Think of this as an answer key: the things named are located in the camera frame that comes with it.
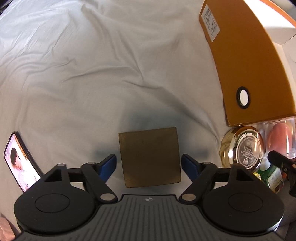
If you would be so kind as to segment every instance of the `black ring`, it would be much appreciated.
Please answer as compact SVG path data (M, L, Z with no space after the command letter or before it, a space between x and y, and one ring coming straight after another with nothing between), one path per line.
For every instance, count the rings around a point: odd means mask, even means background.
M245 90L246 93L248 94L248 103L246 105L243 105L241 103L240 99L239 99L239 95L240 95L240 93L241 93L242 90ZM247 109L249 107L249 105L250 105L250 102L251 102L250 93L247 90L247 88L246 87L243 87L243 86L239 87L237 89L237 104L239 105L239 107L241 107L242 109Z

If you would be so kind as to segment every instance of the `round gold container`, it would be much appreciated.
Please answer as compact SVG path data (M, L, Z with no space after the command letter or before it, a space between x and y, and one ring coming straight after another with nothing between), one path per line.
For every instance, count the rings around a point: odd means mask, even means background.
M243 126L228 131L219 151L222 165L230 168L240 163L250 171L259 168L264 154L264 143L260 133L252 126Z

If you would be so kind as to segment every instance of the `white label sticker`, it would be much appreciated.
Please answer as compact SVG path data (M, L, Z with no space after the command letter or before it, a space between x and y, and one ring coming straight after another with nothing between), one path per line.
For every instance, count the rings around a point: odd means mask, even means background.
M214 18L214 15L212 14L211 9L207 4L202 12L202 20L204 21L207 32L210 36L211 41L213 42L217 34L220 32L220 28L216 22L216 19Z

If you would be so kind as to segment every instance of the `black hair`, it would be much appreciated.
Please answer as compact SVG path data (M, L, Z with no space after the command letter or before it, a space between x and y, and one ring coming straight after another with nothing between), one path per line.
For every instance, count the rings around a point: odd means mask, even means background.
M17 158L17 150L15 148L12 148L10 153L10 160L13 166L15 165L16 158Z

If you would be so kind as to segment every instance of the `pink beauty blender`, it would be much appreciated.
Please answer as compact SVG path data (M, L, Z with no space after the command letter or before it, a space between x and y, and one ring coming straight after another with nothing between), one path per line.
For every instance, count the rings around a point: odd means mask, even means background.
M275 150L286 155L292 148L292 130L286 123L277 123L269 132L267 138L269 151Z

